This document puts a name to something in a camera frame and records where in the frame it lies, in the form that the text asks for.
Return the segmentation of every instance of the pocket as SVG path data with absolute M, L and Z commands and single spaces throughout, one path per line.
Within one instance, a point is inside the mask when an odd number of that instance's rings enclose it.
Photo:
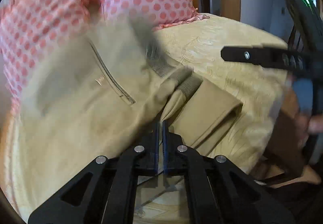
M 129 105 L 132 105 L 134 103 L 136 103 L 136 101 L 123 89 L 123 87 L 121 87 L 121 85 L 113 78 L 113 76 L 111 75 L 111 73 L 109 72 L 108 68 L 106 67 L 104 61 L 102 60 L 100 54 L 98 53 L 96 46 L 94 45 L 94 43 L 89 40 L 88 41 L 89 44 L 91 45 L 91 48 L 95 54 L 96 60 L 100 66 L 100 68 L 103 71 L 103 77 L 98 78 L 96 81 L 101 84 L 103 82 L 103 80 L 107 80 L 108 83 L 110 84 L 110 86 L 114 89 L 114 91 L 117 93 L 117 95 L 124 100 L 126 103 L 128 103 Z

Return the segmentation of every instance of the zipper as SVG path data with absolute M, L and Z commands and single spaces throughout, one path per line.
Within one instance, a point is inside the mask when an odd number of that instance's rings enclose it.
M 122 94 L 121 97 L 125 96 L 129 102 L 131 104 L 136 103 L 135 100 L 118 84 L 118 82 L 113 78 L 113 76 L 111 75 L 111 73 L 109 72 L 108 68 L 106 67 L 106 65 L 104 64 L 100 54 L 98 53 L 95 45 L 93 44 L 93 42 L 91 40 L 88 40 L 89 44 L 91 45 L 91 48 L 93 49 L 99 63 L 101 64 L 104 72 L 106 73 L 106 75 L 108 76 L 109 80 L 115 85 L 115 87 L 120 91 L 120 93 Z

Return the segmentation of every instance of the zippered pocket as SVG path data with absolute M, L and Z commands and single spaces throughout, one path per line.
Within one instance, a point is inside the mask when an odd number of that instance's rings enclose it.
M 91 48 L 93 49 L 93 52 L 96 56 L 96 60 L 98 63 L 101 65 L 103 72 L 104 72 L 104 77 L 107 79 L 111 87 L 117 92 L 118 96 L 125 99 L 126 102 L 128 102 L 130 105 L 136 103 L 136 101 L 120 86 L 120 84 L 113 78 L 111 73 L 109 72 L 108 68 L 104 64 L 104 61 L 102 60 L 100 54 L 98 53 L 96 46 L 94 43 L 89 39 L 88 40 Z

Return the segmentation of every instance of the silver bolt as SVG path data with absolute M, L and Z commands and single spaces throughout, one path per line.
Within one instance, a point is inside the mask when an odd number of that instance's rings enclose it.
M 249 58 L 250 58 L 250 55 L 249 55 L 249 52 L 248 52 L 248 51 L 244 52 L 244 57 L 245 57 L 246 59 L 249 59 Z
M 185 151 L 187 150 L 187 146 L 185 146 L 185 145 L 179 145 L 179 146 L 177 147 L 177 150 L 178 150 L 179 152 L 185 152 Z
M 135 146 L 135 151 L 140 153 L 143 152 L 145 150 L 144 146 Z
M 226 162 L 226 161 L 227 161 L 227 158 L 226 158 L 225 156 L 223 156 L 223 155 L 219 155 L 219 156 L 217 156 L 215 159 L 216 159 L 216 161 L 217 161 L 217 162 L 219 162 L 219 163 L 224 163 L 224 162 Z
M 105 156 L 98 156 L 96 159 L 95 159 L 95 162 L 98 163 L 98 164 L 103 164 L 104 162 L 106 162 L 106 157 Z

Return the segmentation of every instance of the folded garment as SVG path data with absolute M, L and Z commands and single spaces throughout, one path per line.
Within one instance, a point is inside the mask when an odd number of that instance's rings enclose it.
M 241 105 L 166 57 L 149 26 L 98 26 L 57 46 L 22 92 L 14 204 L 27 221 L 96 156 L 118 156 L 152 121 L 168 119 L 185 144 L 207 155 Z

